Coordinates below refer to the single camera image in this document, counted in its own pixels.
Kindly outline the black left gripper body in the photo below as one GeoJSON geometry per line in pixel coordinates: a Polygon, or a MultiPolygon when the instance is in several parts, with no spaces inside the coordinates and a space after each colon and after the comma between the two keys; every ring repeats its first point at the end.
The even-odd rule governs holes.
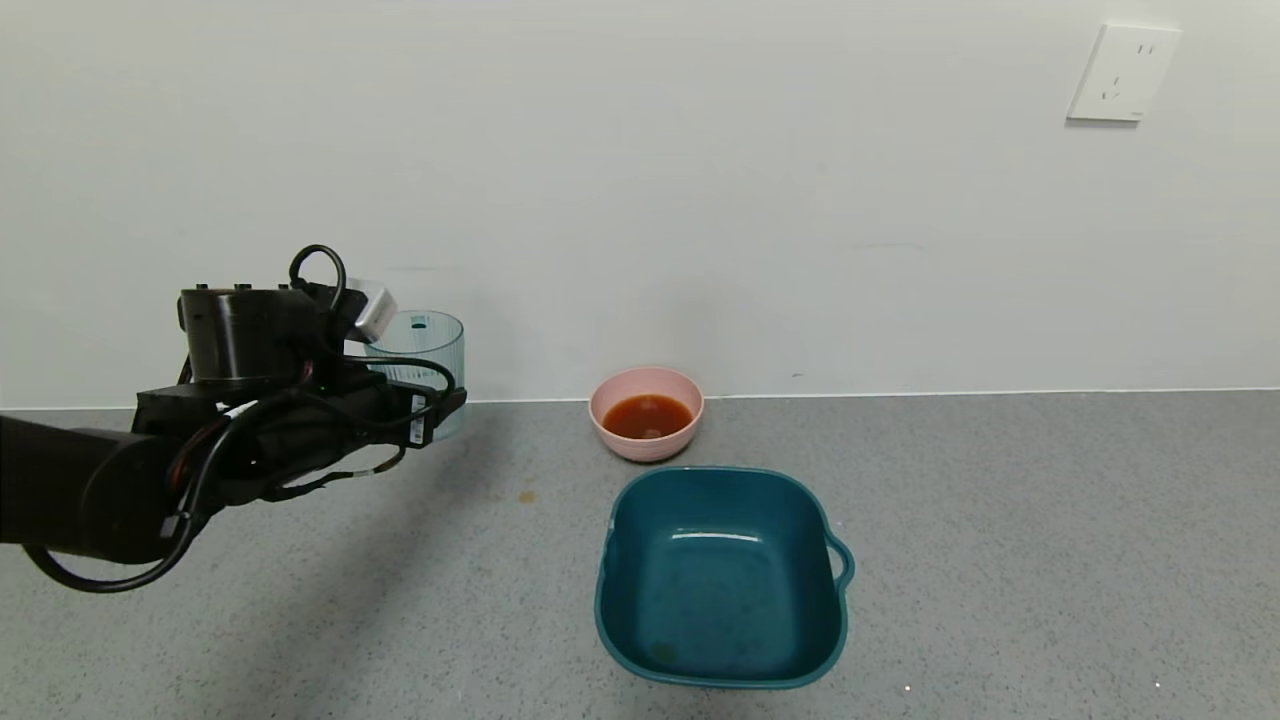
{"type": "Polygon", "coordinates": [[[438,425],[438,391],[387,378],[353,378],[315,395],[315,407],[364,447],[421,448],[438,425]]]}

